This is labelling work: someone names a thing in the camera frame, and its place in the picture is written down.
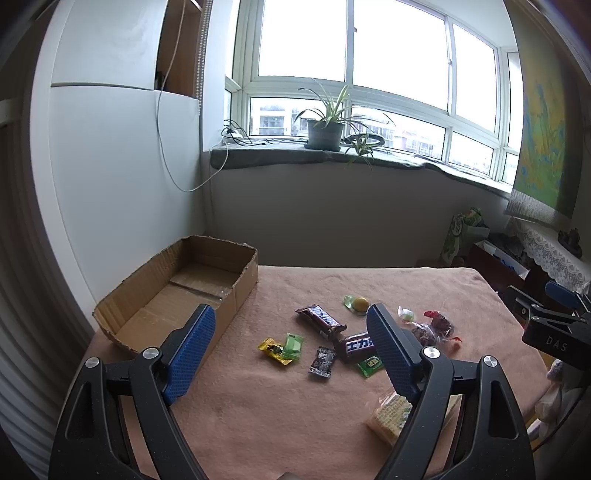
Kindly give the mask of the yellow map poster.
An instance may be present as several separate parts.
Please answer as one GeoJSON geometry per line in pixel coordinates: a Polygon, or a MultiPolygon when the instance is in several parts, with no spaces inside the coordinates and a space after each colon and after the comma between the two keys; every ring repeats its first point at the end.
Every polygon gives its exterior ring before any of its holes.
{"type": "Polygon", "coordinates": [[[582,169],[576,71],[541,14],[524,1],[505,6],[523,79],[522,140],[506,213],[564,229],[573,216],[582,169]]]}

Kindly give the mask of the yellow candy packet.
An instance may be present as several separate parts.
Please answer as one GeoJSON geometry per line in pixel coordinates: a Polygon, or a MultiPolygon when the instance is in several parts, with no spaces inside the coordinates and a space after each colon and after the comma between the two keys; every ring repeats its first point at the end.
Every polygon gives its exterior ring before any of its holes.
{"type": "Polygon", "coordinates": [[[257,347],[260,352],[263,352],[267,357],[276,360],[283,366],[290,365],[293,359],[287,358],[283,355],[283,344],[277,342],[272,337],[267,337],[257,347]]]}

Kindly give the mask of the yellow ball candy green wrapper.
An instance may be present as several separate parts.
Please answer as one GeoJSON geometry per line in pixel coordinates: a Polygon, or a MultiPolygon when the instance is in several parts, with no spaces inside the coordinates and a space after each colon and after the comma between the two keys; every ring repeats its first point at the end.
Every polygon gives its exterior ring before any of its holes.
{"type": "Polygon", "coordinates": [[[363,296],[346,295],[342,304],[356,315],[366,315],[370,308],[369,300],[363,296]]]}

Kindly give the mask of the brown cardboard box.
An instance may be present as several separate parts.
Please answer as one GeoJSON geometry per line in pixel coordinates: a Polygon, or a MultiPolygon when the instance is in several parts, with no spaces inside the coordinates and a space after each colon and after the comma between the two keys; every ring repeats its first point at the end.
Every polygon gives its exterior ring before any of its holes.
{"type": "Polygon", "coordinates": [[[212,307],[212,344],[259,281],[259,252],[207,236],[180,239],[149,259],[98,302],[93,317],[113,343],[133,354],[160,346],[201,304],[212,307]]]}

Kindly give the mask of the wooden shelf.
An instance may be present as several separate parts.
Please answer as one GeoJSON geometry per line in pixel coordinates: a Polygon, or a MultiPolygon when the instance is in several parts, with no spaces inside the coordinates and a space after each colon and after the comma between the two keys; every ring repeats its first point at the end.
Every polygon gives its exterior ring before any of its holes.
{"type": "Polygon", "coordinates": [[[204,1],[169,1],[157,53],[154,88],[197,97],[197,51],[204,1]]]}

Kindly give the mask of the potted spider plant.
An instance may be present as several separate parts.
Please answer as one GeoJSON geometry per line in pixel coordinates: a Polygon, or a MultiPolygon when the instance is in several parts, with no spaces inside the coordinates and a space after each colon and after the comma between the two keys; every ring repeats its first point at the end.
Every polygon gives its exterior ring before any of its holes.
{"type": "Polygon", "coordinates": [[[377,133],[370,127],[370,117],[349,112],[349,86],[345,84],[338,94],[332,95],[318,82],[318,88],[300,87],[299,91],[311,94],[320,107],[304,108],[294,121],[305,119],[308,125],[307,147],[317,151],[339,152],[346,137],[363,133],[377,133]]]}

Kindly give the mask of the dried fruit red clear packet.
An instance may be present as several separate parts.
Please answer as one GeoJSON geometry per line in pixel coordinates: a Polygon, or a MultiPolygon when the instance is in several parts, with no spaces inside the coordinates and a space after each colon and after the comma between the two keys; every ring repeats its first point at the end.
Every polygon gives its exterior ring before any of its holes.
{"type": "Polygon", "coordinates": [[[455,332],[454,324],[441,312],[428,310],[424,316],[431,320],[430,326],[437,335],[449,338],[455,332]]]}

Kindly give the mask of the black candy packet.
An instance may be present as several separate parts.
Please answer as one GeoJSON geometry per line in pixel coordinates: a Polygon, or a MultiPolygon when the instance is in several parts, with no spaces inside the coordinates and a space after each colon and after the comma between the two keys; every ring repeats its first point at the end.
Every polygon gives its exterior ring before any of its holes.
{"type": "Polygon", "coordinates": [[[323,379],[331,378],[335,358],[337,358],[335,350],[328,347],[318,347],[315,359],[308,368],[308,373],[323,379]]]}

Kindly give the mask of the brown Snickers bar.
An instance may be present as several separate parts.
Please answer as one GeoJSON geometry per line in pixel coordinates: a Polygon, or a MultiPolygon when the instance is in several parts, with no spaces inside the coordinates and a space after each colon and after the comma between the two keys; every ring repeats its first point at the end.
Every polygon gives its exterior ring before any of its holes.
{"type": "Polygon", "coordinates": [[[348,328],[346,324],[333,318],[331,314],[318,304],[297,309],[295,313],[310,323],[318,331],[319,335],[322,335],[322,337],[328,340],[334,340],[348,328]]]}

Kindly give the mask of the Chinese Snickers bar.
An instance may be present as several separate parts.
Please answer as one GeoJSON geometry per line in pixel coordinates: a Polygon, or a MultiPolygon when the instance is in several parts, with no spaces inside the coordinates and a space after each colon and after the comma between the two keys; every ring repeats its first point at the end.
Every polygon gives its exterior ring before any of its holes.
{"type": "Polygon", "coordinates": [[[368,332],[334,340],[335,351],[345,363],[359,363],[377,354],[376,346],[368,332]]]}

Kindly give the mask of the light green candy packet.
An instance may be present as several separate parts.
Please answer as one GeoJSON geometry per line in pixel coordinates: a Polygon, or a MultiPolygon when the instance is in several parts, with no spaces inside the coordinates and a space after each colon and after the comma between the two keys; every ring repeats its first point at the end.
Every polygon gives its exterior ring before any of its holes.
{"type": "Polygon", "coordinates": [[[303,336],[294,333],[287,333],[286,341],[283,344],[283,353],[281,353],[281,358],[290,361],[300,360],[303,344],[303,336]]]}

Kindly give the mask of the cracker pack clear wrapper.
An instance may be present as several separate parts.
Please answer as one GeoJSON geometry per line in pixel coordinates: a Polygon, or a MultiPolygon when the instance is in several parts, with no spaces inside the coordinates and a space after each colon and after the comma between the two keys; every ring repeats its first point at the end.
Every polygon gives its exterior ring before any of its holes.
{"type": "Polygon", "coordinates": [[[413,405],[398,392],[381,396],[370,410],[366,425],[390,446],[398,441],[413,411],[413,405]]]}

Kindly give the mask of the green candy clear wrapper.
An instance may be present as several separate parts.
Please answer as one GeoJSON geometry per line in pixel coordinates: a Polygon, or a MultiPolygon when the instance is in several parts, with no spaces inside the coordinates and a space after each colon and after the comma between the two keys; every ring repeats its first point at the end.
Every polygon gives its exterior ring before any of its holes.
{"type": "Polygon", "coordinates": [[[398,308],[398,318],[408,328],[416,326],[416,315],[411,309],[400,306],[398,308]]]}

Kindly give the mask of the small spider plant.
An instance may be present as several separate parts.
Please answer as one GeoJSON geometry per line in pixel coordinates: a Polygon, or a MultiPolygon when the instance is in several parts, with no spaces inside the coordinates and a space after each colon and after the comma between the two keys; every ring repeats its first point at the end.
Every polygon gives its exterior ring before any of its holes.
{"type": "Polygon", "coordinates": [[[385,139],[381,135],[373,133],[363,133],[351,135],[345,138],[344,146],[346,153],[353,150],[355,157],[349,158],[347,164],[353,165],[356,161],[362,161],[363,164],[373,167],[374,151],[385,144],[385,139]]]}

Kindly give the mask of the dark green candy packet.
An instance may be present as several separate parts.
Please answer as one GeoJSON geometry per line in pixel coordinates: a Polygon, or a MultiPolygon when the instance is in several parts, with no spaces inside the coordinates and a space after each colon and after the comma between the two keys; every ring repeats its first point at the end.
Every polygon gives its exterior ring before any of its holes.
{"type": "Polygon", "coordinates": [[[384,368],[384,364],[378,356],[370,356],[356,364],[356,367],[359,368],[363,377],[370,378],[382,370],[384,368]]]}

